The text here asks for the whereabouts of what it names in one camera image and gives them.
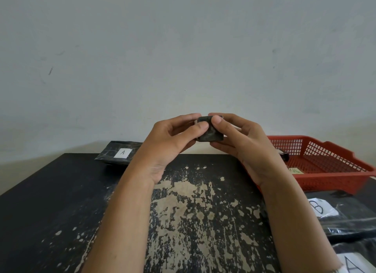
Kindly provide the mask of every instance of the basket handle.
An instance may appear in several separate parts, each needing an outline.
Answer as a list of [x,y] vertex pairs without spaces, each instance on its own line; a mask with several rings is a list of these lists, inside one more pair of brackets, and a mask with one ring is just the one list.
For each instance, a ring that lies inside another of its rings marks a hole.
[[338,144],[335,144],[333,142],[330,142],[330,141],[323,142],[323,146],[326,149],[330,149],[332,152],[335,152],[337,155],[342,156],[343,158],[346,158],[346,159],[354,158],[354,152],[342,146],[339,146]]

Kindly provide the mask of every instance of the white label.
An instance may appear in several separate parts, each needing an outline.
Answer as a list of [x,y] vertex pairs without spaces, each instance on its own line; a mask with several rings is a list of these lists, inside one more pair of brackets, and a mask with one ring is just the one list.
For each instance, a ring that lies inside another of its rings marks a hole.
[[308,199],[313,211],[317,217],[330,217],[332,215],[339,215],[338,211],[331,206],[326,200],[322,199]]
[[293,174],[304,174],[299,168],[289,168],[290,172]]
[[358,252],[337,254],[349,273],[376,273],[376,268]]
[[127,158],[131,152],[132,152],[132,149],[120,148],[120,150],[118,151],[118,153],[116,153],[114,158]]

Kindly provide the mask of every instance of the left hand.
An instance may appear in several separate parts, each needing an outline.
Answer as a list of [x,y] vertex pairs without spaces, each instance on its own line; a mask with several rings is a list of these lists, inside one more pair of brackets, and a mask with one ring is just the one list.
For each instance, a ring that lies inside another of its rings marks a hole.
[[155,123],[152,131],[134,155],[127,167],[128,172],[142,172],[155,184],[161,178],[167,164],[180,153],[195,144],[195,138],[209,128],[205,121],[194,124],[201,114],[180,115]]

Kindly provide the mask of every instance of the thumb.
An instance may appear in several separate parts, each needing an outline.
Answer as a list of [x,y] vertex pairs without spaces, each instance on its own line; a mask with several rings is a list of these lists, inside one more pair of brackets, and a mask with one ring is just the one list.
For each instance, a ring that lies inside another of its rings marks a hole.
[[206,121],[199,122],[193,126],[190,126],[182,133],[173,136],[176,139],[176,144],[179,148],[183,149],[191,140],[203,135],[209,128],[209,124]]
[[229,122],[225,121],[218,115],[214,115],[211,120],[213,126],[219,131],[226,135],[231,142],[236,146],[240,141],[242,141],[246,136],[240,133],[236,128],[232,126]]

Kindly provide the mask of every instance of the forearm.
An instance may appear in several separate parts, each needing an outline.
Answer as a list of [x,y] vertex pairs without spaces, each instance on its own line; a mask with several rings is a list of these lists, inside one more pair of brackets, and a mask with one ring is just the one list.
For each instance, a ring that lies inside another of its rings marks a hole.
[[124,173],[108,204],[83,273],[143,271],[153,188],[151,179]]
[[337,258],[306,196],[286,172],[261,186],[283,272],[324,273],[339,269]]

